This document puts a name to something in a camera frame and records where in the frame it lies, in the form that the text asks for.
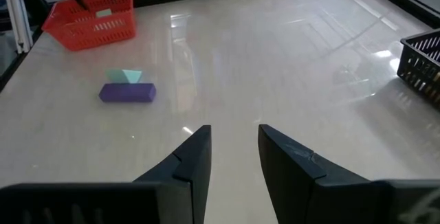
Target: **table surface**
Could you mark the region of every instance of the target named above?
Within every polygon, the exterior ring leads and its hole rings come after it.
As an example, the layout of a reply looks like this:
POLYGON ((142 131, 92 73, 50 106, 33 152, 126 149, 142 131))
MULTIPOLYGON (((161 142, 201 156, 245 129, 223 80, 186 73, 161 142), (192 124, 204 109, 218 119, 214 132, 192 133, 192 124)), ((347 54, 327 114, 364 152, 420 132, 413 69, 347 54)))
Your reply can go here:
POLYGON ((68 52, 43 34, 0 95, 0 185, 130 181, 212 125, 206 223, 276 223, 260 123, 368 179, 439 178, 440 115, 397 76, 429 30, 387 0, 185 0, 135 10, 137 36, 68 52), (105 70, 151 104, 105 104, 105 70))

